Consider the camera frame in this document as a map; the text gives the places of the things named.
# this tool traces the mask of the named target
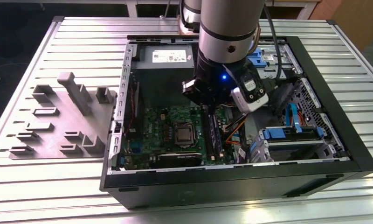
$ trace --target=slotted metal surface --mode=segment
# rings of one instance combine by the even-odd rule
[[[337,27],[323,21],[274,21],[278,35],[301,38],[335,98],[373,155],[373,69]],[[266,21],[262,34],[270,35]],[[87,89],[118,89],[126,34],[177,34],[177,22],[155,18],[65,18],[53,22],[0,119],[0,222],[42,223],[373,223],[373,174],[309,197],[205,204],[129,212],[98,191],[102,159],[13,161],[18,113],[39,105],[35,84],[61,86],[71,71]]]

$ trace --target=power supply label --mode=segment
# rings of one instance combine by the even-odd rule
[[[186,62],[185,50],[154,50],[151,56],[153,63]]]

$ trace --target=open computer tower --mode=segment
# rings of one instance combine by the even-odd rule
[[[285,83],[238,133],[226,130],[237,108],[217,108],[223,147],[214,157],[205,149],[202,109],[182,96],[197,36],[129,36],[99,185],[126,208],[306,196],[373,172],[373,158],[299,39],[278,41]],[[274,78],[277,56],[262,37],[247,56],[261,79]]]

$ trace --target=motherboard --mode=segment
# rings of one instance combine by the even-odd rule
[[[226,108],[215,110],[218,127],[227,124]],[[201,108],[146,108],[142,139],[127,141],[126,169],[229,164],[231,155],[211,160],[205,155]]]

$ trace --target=white label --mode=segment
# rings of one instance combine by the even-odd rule
[[[262,56],[265,61],[273,61],[273,57],[271,56]]]
[[[245,158],[246,153],[243,152],[242,148],[238,148],[237,153],[238,153],[238,155],[241,155],[242,158]]]
[[[186,62],[185,50],[154,50],[151,55],[153,63]]]
[[[253,89],[255,89],[255,83],[253,80],[247,81],[243,83],[243,87],[246,87],[247,91],[251,91]]]

